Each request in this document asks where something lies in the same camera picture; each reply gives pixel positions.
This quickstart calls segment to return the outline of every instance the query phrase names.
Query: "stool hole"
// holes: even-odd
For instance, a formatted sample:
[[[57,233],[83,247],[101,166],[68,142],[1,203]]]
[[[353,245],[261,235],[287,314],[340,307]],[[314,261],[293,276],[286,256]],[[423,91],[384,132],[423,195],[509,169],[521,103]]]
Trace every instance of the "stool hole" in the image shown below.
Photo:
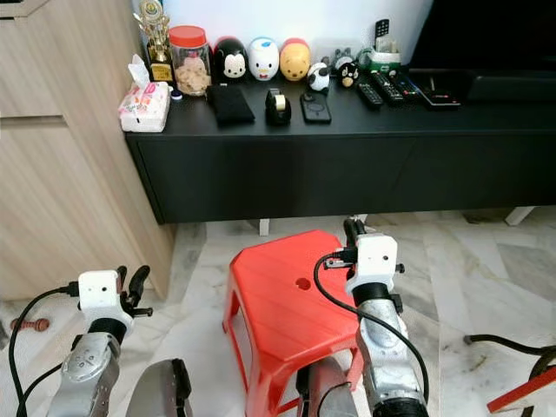
[[[302,289],[303,291],[307,291],[311,288],[311,282],[307,278],[298,278],[295,281],[295,285],[298,289]]]

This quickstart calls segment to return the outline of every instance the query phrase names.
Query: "red plastic stool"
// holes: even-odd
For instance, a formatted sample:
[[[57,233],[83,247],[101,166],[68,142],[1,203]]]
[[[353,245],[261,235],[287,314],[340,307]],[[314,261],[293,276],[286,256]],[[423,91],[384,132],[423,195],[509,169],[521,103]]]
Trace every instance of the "red plastic stool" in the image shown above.
[[[353,355],[347,380],[355,389],[363,369],[355,343],[357,318],[326,300],[313,282],[317,260],[340,246],[335,236],[315,230],[246,248],[231,262],[222,326],[247,390],[247,417],[274,417],[295,407],[297,400],[280,405],[290,377],[344,349]],[[329,269],[321,280],[335,297],[353,305],[344,291],[346,269]],[[249,378],[231,325],[239,307],[251,344]]]

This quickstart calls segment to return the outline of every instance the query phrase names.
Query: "glass jar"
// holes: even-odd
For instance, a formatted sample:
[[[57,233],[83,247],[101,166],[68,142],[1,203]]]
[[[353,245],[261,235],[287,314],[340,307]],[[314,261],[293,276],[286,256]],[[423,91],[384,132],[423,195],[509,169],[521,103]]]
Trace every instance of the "glass jar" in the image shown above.
[[[169,30],[177,88],[190,96],[202,96],[210,85],[210,47],[205,31],[196,26]]]

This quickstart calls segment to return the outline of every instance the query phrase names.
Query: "red jar lid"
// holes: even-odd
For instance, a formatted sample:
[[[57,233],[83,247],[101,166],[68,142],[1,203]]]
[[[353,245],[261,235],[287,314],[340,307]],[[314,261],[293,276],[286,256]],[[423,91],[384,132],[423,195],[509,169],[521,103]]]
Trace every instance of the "red jar lid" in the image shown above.
[[[205,31],[197,26],[175,26],[169,30],[170,43],[184,48],[198,48],[207,42]]]

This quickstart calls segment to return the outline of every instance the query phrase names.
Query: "wooden cabinet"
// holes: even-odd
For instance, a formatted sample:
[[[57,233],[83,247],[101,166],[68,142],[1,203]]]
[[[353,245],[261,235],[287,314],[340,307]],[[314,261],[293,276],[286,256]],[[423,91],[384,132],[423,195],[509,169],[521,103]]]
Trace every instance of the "wooden cabinet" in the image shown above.
[[[165,296],[174,230],[156,223],[117,115],[139,51],[130,3],[25,4],[0,20],[0,299],[143,263]]]

